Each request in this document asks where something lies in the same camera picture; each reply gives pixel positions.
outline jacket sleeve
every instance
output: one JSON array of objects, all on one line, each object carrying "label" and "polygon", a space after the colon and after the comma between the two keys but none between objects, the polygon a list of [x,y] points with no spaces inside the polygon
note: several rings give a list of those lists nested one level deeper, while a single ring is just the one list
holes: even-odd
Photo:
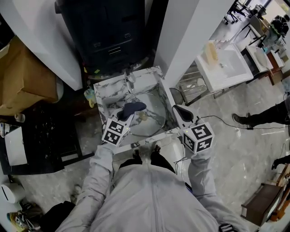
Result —
[{"label": "jacket sleeve", "polygon": [[90,171],[84,180],[82,193],[69,216],[56,230],[57,232],[86,232],[102,207],[110,183],[112,171],[112,145],[100,145],[90,160]]},{"label": "jacket sleeve", "polygon": [[196,199],[212,214],[219,225],[231,224],[239,232],[248,232],[242,219],[228,209],[216,194],[213,175],[209,167],[210,153],[194,155],[185,148],[185,154],[191,159],[188,176]]}]

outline zipper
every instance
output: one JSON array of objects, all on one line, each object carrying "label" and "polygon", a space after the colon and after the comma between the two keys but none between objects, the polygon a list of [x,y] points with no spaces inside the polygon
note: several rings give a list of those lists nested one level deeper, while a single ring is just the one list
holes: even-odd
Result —
[{"label": "zipper", "polygon": [[152,189],[152,200],[153,200],[153,206],[154,206],[154,212],[155,212],[155,224],[156,224],[156,231],[159,231],[159,222],[158,222],[158,215],[157,215],[157,207],[156,207],[156,200],[155,200],[155,191],[154,191],[154,179],[153,179],[153,173],[150,170],[149,165],[148,166],[148,171],[150,173],[151,177],[151,189]]}]

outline person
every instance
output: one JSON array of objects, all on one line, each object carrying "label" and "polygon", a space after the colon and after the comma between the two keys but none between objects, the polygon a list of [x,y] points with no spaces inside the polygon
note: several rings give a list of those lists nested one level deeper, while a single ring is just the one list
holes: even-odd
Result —
[{"label": "person", "polygon": [[210,154],[193,155],[188,149],[185,154],[191,158],[192,193],[160,154],[160,143],[151,164],[143,163],[140,150],[135,150],[111,184],[114,148],[98,146],[77,204],[57,232],[248,232],[216,194]]},{"label": "person", "polygon": [[290,125],[289,109],[290,96],[288,96],[285,101],[272,106],[260,114],[250,115],[248,113],[247,117],[241,117],[237,114],[232,114],[232,118],[234,121],[243,125],[249,125],[250,127],[272,122]]},{"label": "person", "polygon": [[290,155],[274,160],[272,170],[276,169],[280,164],[290,164]]},{"label": "person", "polygon": [[285,36],[289,30],[288,22],[290,21],[290,17],[286,14],[284,17],[277,15],[271,24],[277,30],[280,35]]},{"label": "person", "polygon": [[285,37],[289,30],[289,26],[287,24],[289,21],[290,18],[287,14],[284,15],[284,17],[277,15],[270,23],[265,39],[258,46],[260,48],[263,46],[265,48],[269,48],[275,44],[281,36]]}]

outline floor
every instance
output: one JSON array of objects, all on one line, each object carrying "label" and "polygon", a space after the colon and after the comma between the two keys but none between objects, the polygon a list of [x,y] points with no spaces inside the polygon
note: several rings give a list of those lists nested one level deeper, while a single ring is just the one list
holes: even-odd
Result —
[{"label": "floor", "polygon": [[[243,26],[243,23],[228,25],[221,23],[212,39],[227,39]],[[216,115],[230,125],[231,114],[245,115],[260,113],[261,111],[280,103],[283,100],[283,87],[279,83],[272,86],[269,78],[255,80],[250,84],[242,84],[223,96],[214,99],[205,97],[191,107],[198,110],[200,116]],[[213,128],[215,139],[212,148],[212,171],[218,195],[224,203],[237,214],[241,213],[241,204],[258,189],[262,182],[271,179],[275,172],[271,171],[274,159],[285,155],[281,152],[285,143],[288,151],[288,128],[242,130],[229,127],[219,119],[206,118]],[[91,151],[100,143],[99,119],[91,119],[86,127],[81,127],[81,148]],[[278,124],[264,125],[264,127],[283,127]],[[171,138],[162,141],[161,154],[172,164],[183,157],[183,146],[178,139]],[[117,171],[121,163],[130,157],[130,153],[114,157],[113,167]],[[180,162],[177,173],[186,182],[189,160]],[[54,174],[18,176],[29,201],[38,203],[45,212],[52,206],[69,200],[75,184],[82,185],[83,179],[89,170],[89,160],[84,160],[67,166],[64,170]],[[251,231],[257,226],[247,222]]]}]

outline white pillar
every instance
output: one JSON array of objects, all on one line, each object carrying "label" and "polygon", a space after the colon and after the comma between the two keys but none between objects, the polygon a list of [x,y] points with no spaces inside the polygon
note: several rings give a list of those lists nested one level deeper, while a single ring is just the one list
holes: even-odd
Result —
[{"label": "white pillar", "polygon": [[169,0],[154,65],[170,87],[177,84],[234,0]]},{"label": "white pillar", "polygon": [[73,42],[55,0],[0,0],[0,13],[21,41],[72,89],[82,88]]}]

